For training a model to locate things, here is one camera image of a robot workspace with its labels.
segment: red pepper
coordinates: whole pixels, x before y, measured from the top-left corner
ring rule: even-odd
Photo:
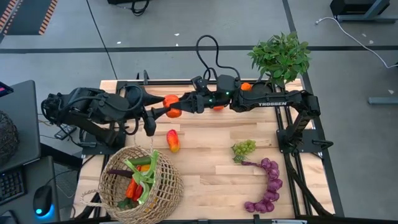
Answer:
[[[135,202],[138,201],[139,197],[141,197],[142,190],[143,190],[143,188],[142,188],[141,184],[139,184],[136,189],[136,193],[134,193],[134,196],[132,198],[133,201],[135,201]]]
[[[140,165],[137,166],[137,170],[141,171],[141,166]],[[126,197],[127,198],[133,198],[134,197],[134,193],[136,192],[136,190],[137,190],[137,183],[136,183],[136,181],[134,181],[134,178],[132,178],[131,181],[130,181],[129,187],[126,190]]]

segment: white cable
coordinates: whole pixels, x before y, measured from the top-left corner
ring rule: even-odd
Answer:
[[[322,18],[322,19],[317,20],[317,21],[315,22],[315,24],[318,25],[320,22],[324,21],[325,19],[331,19],[331,20],[335,21],[335,22],[337,23],[338,27],[341,29],[341,31],[343,31],[343,33],[344,33],[345,35],[347,35],[348,37],[351,37],[353,40],[355,40],[355,42],[359,43],[360,46],[362,46],[362,47],[365,48],[366,50],[368,50],[368,51],[372,52],[374,55],[376,55],[376,56],[380,59],[380,61],[384,64],[384,66],[385,66],[386,68],[398,67],[398,65],[387,66],[387,64],[386,64],[386,62],[383,60],[383,58],[381,58],[375,51],[373,51],[373,50],[369,49],[368,47],[366,47],[365,45],[363,45],[361,42],[359,42],[357,39],[355,39],[352,35],[349,35],[349,34],[340,26],[340,23],[339,23],[335,18],[332,18],[332,17],[325,17],[325,18]]]

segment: computer mouse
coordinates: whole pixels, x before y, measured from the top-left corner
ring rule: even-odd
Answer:
[[[39,187],[33,198],[33,209],[37,216],[44,216],[50,211],[52,204],[51,186],[45,185]]]

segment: gray floor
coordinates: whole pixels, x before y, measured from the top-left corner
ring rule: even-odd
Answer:
[[[141,17],[110,6],[106,0],[89,2],[107,47],[193,46],[203,34],[214,35],[220,45],[254,45],[272,34],[289,32],[280,0],[151,1]],[[300,40],[311,46],[356,45],[332,21],[314,25],[315,20],[331,16],[329,3],[289,0]],[[398,14],[398,2],[391,1],[386,14],[394,13]],[[398,23],[343,27],[365,44],[372,41],[373,45],[398,45]],[[203,45],[212,43],[203,41]],[[90,47],[100,48],[102,43],[82,0],[59,0],[45,35],[6,36],[0,44],[0,49]],[[398,61],[398,51],[379,53],[389,65]],[[222,51],[220,64],[235,66],[242,77],[256,78],[258,74],[251,70],[246,54],[245,50]],[[143,69],[152,79],[192,78],[204,72],[194,52],[123,52],[110,56],[120,79],[135,78]],[[203,52],[209,65],[213,65],[214,57],[214,52]],[[369,96],[391,96],[389,90],[396,96],[398,70],[386,70],[366,51],[312,52],[311,58],[308,74],[320,99],[326,137],[335,143],[330,154],[345,215],[398,220],[398,165],[394,160],[398,157],[398,108],[369,106],[366,101]],[[233,75],[228,70],[218,73]],[[98,87],[101,80],[114,76],[105,53],[0,54],[0,79],[11,85],[35,80],[40,103],[49,93],[68,93],[79,86]],[[52,136],[57,131],[40,125],[43,135]],[[42,141],[69,154],[80,151],[66,140],[42,137]],[[61,200],[65,210],[70,209],[69,200]]]

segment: grape bunch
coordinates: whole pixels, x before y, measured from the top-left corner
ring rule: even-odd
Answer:
[[[235,158],[233,159],[236,163],[240,163],[245,160],[246,155],[253,152],[256,149],[256,142],[254,140],[246,140],[239,142],[232,147],[235,153]]]

